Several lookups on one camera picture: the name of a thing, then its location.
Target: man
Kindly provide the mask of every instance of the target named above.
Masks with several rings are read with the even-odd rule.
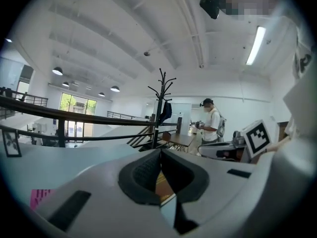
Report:
[[[202,145],[218,142],[217,130],[220,124],[220,114],[213,105],[212,99],[205,99],[203,101],[204,112],[207,114],[207,119],[204,126],[199,129],[203,130]]]
[[[297,46],[293,61],[293,75],[295,81],[306,73],[313,60],[313,53],[315,53],[315,44],[312,37],[306,31],[306,26],[290,1],[282,0],[214,0],[218,7],[227,15],[270,15],[279,14],[286,16],[294,22],[297,27]],[[298,131],[293,117],[285,130],[288,134],[286,138],[277,144],[271,145],[267,151],[277,151],[281,146],[288,142],[291,138],[297,137]]]

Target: ceiling beam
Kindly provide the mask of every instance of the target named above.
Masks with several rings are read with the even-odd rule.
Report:
[[[87,70],[87,71],[93,71],[93,73],[95,74],[98,74],[99,76],[101,77],[106,77],[108,78],[109,80],[112,80],[115,84],[120,84],[120,85],[124,85],[124,81],[119,79],[119,78],[116,78],[112,75],[110,75],[109,73],[103,71],[103,70],[99,70],[99,69],[96,69],[94,67],[91,67],[91,66],[87,66],[85,64],[82,64],[81,62],[73,59],[73,58],[70,58],[64,54],[60,54],[58,53],[57,51],[53,51],[53,54],[52,56],[57,59],[57,60],[62,60],[63,62],[67,62],[69,64],[71,64],[72,66],[77,66],[78,68],[80,69],[84,69],[84,70]]]
[[[131,71],[128,71],[125,68],[122,68],[122,67],[119,68],[119,65],[116,62],[114,62],[108,58],[105,58],[104,56],[101,56],[99,54],[98,50],[87,48],[84,44],[82,44],[74,39],[70,42],[65,36],[62,36],[60,34],[56,34],[53,32],[50,33],[49,38],[53,41],[57,41],[59,43],[67,45],[68,47],[71,47],[75,50],[78,50],[82,53],[85,53],[86,55],[93,57],[93,58],[107,64],[109,67],[112,67],[114,69],[118,69],[120,72],[122,72],[123,74],[125,74],[133,79],[136,79],[138,76],[137,74],[135,74]]]
[[[69,8],[61,4],[55,3],[50,7],[50,11],[56,13],[59,16],[65,17],[77,24],[80,24],[81,26],[89,29],[90,31],[100,35],[104,39],[110,41],[112,44],[116,45],[128,56],[130,56],[132,59],[138,62],[147,71],[153,72],[155,70],[153,65],[144,57],[139,56],[138,51],[131,45],[129,45],[126,41],[121,39],[114,32],[111,32],[111,30],[106,28],[104,25],[101,25],[93,21],[92,19],[83,14],[80,14],[79,11],[76,11],[74,8]]]
[[[136,14],[131,6],[127,5],[123,0],[112,1],[122,8],[127,14],[129,14],[143,28],[143,30],[151,37],[157,46],[161,45],[161,40],[159,39],[157,33],[148,25],[147,22],[145,22],[139,15]],[[170,63],[171,67],[176,69],[178,65],[171,54],[167,52],[164,47],[161,47],[160,50]]]

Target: metal railing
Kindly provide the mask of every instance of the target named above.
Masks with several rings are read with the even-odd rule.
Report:
[[[34,96],[27,93],[20,93],[17,91],[12,91],[11,89],[8,89],[8,88],[0,89],[0,90],[1,90],[1,96],[4,96],[12,100],[17,100],[19,102],[30,103],[30,104],[41,106],[41,107],[46,107],[48,103],[48,98]],[[8,117],[12,117],[16,113],[19,113],[19,112],[15,110],[11,110],[11,109],[6,109],[0,106],[0,120],[7,119]]]
[[[128,119],[117,119],[117,118],[105,118],[99,116],[91,116],[91,115],[84,115],[79,113],[67,112],[62,110],[56,109],[49,109],[42,106],[35,106],[30,103],[17,101],[15,99],[10,99],[7,97],[0,96],[0,107],[5,109],[14,110],[17,112],[22,112],[34,116],[51,118],[58,120],[58,136],[51,136],[51,135],[44,135],[39,133],[33,133],[23,130],[17,130],[14,128],[10,128],[7,126],[0,125],[0,129],[4,132],[17,132],[17,134],[35,137],[35,138],[44,138],[50,140],[58,141],[59,147],[65,147],[65,142],[69,140],[77,140],[77,141],[101,141],[101,140],[114,140],[114,139],[124,139],[124,138],[140,138],[145,136],[152,136],[154,135],[153,132],[150,130],[143,130],[147,133],[139,133],[137,135],[124,135],[124,136],[109,136],[109,137],[69,137],[65,136],[65,121],[79,121],[79,122],[86,122],[86,123],[94,123],[94,124],[112,124],[112,125],[129,125],[129,126],[145,126],[146,128],[151,128],[155,125],[153,121],[141,121],[141,120],[128,120]],[[162,126],[178,126],[179,129],[180,124],[177,123],[163,123]]]
[[[135,117],[125,114],[120,114],[112,111],[107,111],[107,117],[108,118],[118,118],[118,119],[133,119],[133,118],[142,118],[142,117]]]

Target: desk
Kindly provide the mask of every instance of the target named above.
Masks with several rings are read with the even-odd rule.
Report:
[[[171,135],[170,139],[168,142],[173,143],[174,146],[179,146],[179,149],[182,150],[182,148],[185,151],[185,147],[187,147],[187,152],[188,152],[188,147],[194,140],[194,136],[187,136],[187,135],[181,135],[174,133]]]

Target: fluorescent light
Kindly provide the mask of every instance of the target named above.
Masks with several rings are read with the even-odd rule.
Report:
[[[256,56],[259,52],[261,43],[263,41],[265,31],[266,31],[266,29],[264,27],[258,26],[256,38],[254,40],[254,44],[253,44],[251,53],[250,53],[249,58],[247,60],[247,65],[253,64],[254,59],[256,58]]]
[[[119,87],[117,87],[116,85],[112,86],[112,87],[110,88],[110,90],[113,91],[113,92],[120,92]]]
[[[58,76],[62,76],[63,75],[63,71],[60,67],[56,67],[52,70],[53,73],[55,73]]]

